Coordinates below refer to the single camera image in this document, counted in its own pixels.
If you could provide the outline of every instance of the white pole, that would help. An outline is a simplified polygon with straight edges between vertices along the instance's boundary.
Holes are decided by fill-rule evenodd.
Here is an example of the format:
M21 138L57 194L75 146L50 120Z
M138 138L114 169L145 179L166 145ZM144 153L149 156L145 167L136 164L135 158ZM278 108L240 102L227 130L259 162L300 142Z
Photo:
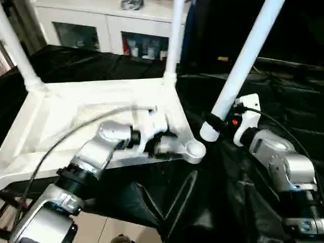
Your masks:
M34 69L30 65L24 50L15 34L5 12L0 4L0 33L5 41L5 47L14 61L17 63L18 70L24 78L26 90L36 90L44 88L41 79L36 75Z
M212 110L212 114L220 119L226 119L226 116L243 86L256 58L258 57L284 2L285 0L265 0L252 30ZM219 133L205 122L200 130L200 135L204 140L214 142L218 139Z
M177 80L176 67L177 57L179 51L181 20L183 13L184 0L174 0L173 6L173 19L171 36L169 38L168 58L166 64L166 70L164 72L165 80L171 80L173 83Z

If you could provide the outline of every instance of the black cloth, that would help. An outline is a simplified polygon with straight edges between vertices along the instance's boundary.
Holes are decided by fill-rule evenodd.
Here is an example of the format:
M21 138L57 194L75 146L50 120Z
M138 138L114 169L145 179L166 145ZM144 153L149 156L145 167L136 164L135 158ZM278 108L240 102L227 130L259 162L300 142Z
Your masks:
M53 46L32 56L31 62L46 83L162 77L165 67L160 61ZM241 95L258 93L262 110L282 122L306 147L324 186L322 77L250 75ZM197 139L203 122L200 115L211 110L224 81L179 75L177 92ZM0 78L0 87L2 104L7 104L0 109L0 121L10 125L26 92L16 70ZM260 127L286 136L263 117ZM2 126L1 133L8 129ZM166 242L288 239L265 168L230 138L205 145L207 155L199 165L177 160L105 171L97 196L87 202L85 211L154 227ZM37 197L50 180L37 180L30 197ZM14 183L5 192L19 195L24 188L24 183Z
M184 41L186 73L230 70L264 1L196 0L189 12ZM324 15L321 2L286 1L259 57L324 66ZM218 57L228 57L228 63Z

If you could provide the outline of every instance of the black cable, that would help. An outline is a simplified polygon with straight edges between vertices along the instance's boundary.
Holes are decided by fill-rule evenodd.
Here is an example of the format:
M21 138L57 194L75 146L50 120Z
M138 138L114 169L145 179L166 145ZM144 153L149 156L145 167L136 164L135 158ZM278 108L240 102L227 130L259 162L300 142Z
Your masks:
M41 165L43 164L44 160L49 156L49 154L60 144L62 143L66 138L68 138L69 136L71 136L72 134L74 134L76 131L78 131L79 129L91 124L91 123L94 123L102 118L107 118L109 116L112 116L112 115L115 115L117 113L120 113L120 112L124 112L124 111L128 111L128 110L151 110L152 108L149 108L149 107L134 107L134 106L129 106L129 107L123 107L123 108L118 108L118 109L115 109L115 110L111 110L107 113L104 113L92 120L89 120L89 121L86 121L84 123L82 123L81 125L79 125L78 127L72 129L70 132L68 132L67 134L65 134L59 141L57 141L45 154L44 156L41 158L41 160L39 161L38 165L36 166L34 172L32 173L30 179L29 179L29 182L28 182L28 185L24 191L24 194L22 195L21 199L20 199L20 202L19 202L19 207L17 209L17 214L15 216L15 220L14 220L14 225L13 225L13 229L17 226L17 224L19 223L19 220L20 220L20 216L21 216L21 213L22 213L22 210L23 210L23 206L26 202L26 199L27 199L27 196L28 196L28 192L31 188L31 185L41 167Z
M274 123L276 123L276 125L278 125L282 130L284 130L289 136L290 138L292 138L294 140L294 142L300 147L300 149L302 150L302 152L304 153L304 155L306 157L308 157L310 159L310 156L307 152L307 150L305 149L305 147L298 141L298 139L291 133L288 131L287 128L285 128L280 122L278 122L276 119L274 119L273 117L271 117L270 115L268 115L267 113L263 112L263 111L259 111L253 108L249 108L249 107L243 107L244 110L250 110L256 113L259 113L263 116L265 116L266 118L268 118L269 120L273 121Z

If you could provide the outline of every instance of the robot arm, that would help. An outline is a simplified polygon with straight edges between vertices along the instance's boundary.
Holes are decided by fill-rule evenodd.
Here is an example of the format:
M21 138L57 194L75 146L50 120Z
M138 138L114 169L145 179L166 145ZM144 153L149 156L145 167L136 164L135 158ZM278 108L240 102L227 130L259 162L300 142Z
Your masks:
M176 136L163 136L167 128L164 115L156 113L150 115L140 131L114 121L103 122L70 164L58 170L56 183L49 185L23 216L9 242L72 242L77 225L70 215L78 215L85 200L95 197L102 172L109 168L117 150L122 150L126 158L117 160L112 168L180 158L193 164L200 162L205 147L194 139L183 144Z
M324 236L322 194L315 179L311 160L299 154L293 144L269 130L257 128L260 114L246 110L235 114L235 108L260 111L257 94L236 99L234 115L239 115L233 142L244 146L268 171L279 197L279 208L285 231L294 239L319 239Z
M44 193L15 227L10 242L72 242L77 232L70 215L78 215L84 201L94 196L102 171L115 150L138 143L131 126L114 121L101 124L97 134L59 169L59 179Z

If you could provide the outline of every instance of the floor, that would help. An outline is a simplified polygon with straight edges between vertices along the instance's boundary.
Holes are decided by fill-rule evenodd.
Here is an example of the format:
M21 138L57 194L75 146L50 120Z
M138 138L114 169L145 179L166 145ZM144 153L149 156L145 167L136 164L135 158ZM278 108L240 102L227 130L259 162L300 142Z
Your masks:
M0 228L11 229L15 213L16 210L9 207L0 219ZM127 235L136 243L161 243L159 234L153 228L83 212L74 220L78 232L73 243L110 243L119 234Z

